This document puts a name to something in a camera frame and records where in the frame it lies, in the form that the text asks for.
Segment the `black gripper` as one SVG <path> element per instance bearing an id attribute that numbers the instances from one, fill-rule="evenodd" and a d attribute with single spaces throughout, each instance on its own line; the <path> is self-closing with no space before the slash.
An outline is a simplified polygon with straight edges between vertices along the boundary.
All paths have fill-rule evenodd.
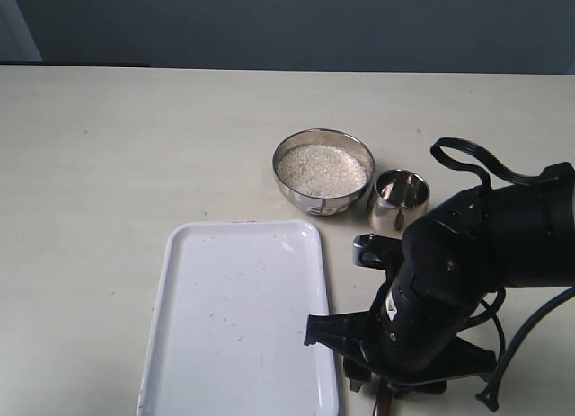
<path id="1" fill-rule="evenodd" d="M 442 389 L 447 381 L 485 376 L 493 351 L 459 338 L 460 331 L 490 319 L 473 314 L 496 288 L 490 245 L 478 235 L 415 235 L 403 239 L 359 235 L 354 262 L 385 271 L 385 282 L 367 311 L 309 315 L 304 345 L 350 347 L 344 373 L 357 392 L 373 376 L 399 389 Z M 475 398 L 490 411 L 499 405 L 496 368 Z"/>

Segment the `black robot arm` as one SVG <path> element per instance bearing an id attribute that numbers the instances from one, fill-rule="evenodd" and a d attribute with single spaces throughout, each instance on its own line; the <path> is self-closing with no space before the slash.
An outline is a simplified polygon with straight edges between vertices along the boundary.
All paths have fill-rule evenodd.
<path id="1" fill-rule="evenodd" d="M 478 399 L 499 407 L 500 383 L 527 335 L 574 296 L 574 171 L 566 163 L 506 186 L 462 190 L 409 225 L 401 238 L 364 234 L 359 266 L 385 272 L 364 312 L 312 315 L 305 344 L 340 354 L 352 390 L 379 376 L 395 394 L 440 394 L 478 376 Z M 507 288 L 557 287 L 498 351 L 460 332 L 496 321 Z"/>

